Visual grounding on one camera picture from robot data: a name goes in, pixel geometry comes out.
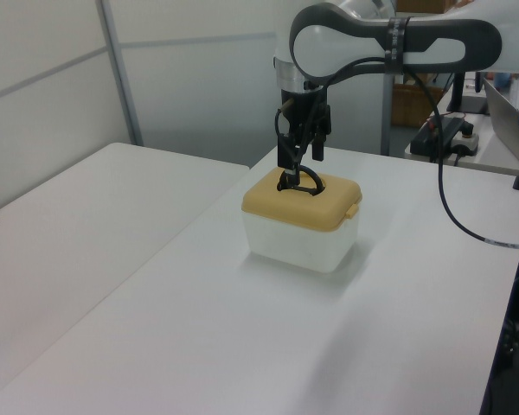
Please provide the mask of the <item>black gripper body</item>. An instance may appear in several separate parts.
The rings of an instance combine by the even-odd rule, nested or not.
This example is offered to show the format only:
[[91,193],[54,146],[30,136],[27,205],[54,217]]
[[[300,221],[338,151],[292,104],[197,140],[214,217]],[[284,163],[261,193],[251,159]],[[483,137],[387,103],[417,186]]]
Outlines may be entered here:
[[329,105],[327,91],[323,88],[305,93],[281,91],[282,115],[290,131],[327,131]]

